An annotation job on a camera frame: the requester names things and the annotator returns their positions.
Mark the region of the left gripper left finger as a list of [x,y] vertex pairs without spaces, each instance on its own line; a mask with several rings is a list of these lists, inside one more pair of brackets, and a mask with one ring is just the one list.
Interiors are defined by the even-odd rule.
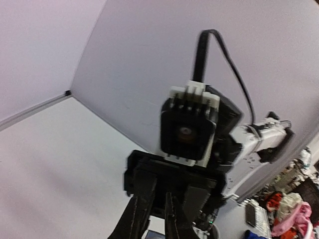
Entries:
[[134,195],[129,200],[110,239],[140,239],[149,226],[157,179],[154,174],[136,174]]

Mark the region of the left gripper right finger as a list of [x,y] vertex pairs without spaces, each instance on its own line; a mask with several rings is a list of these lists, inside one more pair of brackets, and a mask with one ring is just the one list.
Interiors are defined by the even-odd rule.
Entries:
[[197,239],[193,221],[209,198],[207,190],[191,186],[178,191],[169,186],[165,190],[164,224],[167,239]]

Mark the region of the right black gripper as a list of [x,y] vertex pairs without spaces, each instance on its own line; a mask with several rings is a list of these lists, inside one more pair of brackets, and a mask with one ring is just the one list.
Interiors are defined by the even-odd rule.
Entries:
[[207,167],[185,166],[163,157],[134,150],[127,158],[124,190],[128,196],[144,198],[146,217],[164,218],[166,194],[182,206],[187,219],[194,222],[208,217],[226,203],[227,166],[212,154]]

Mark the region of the blue nail polish bottle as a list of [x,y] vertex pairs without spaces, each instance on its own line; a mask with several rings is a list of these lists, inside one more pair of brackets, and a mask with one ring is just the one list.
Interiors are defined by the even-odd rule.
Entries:
[[165,235],[152,230],[148,230],[146,235],[144,236],[144,239],[165,239]]

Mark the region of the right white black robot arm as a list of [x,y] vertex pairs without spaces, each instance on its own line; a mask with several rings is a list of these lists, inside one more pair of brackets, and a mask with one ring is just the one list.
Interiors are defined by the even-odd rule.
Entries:
[[260,167],[276,161],[294,135],[274,112],[246,125],[239,125],[241,116],[211,86],[172,87],[160,111],[156,153],[134,150],[128,156],[127,195],[137,195],[155,178],[153,216],[164,217],[171,192],[191,222],[207,218]]

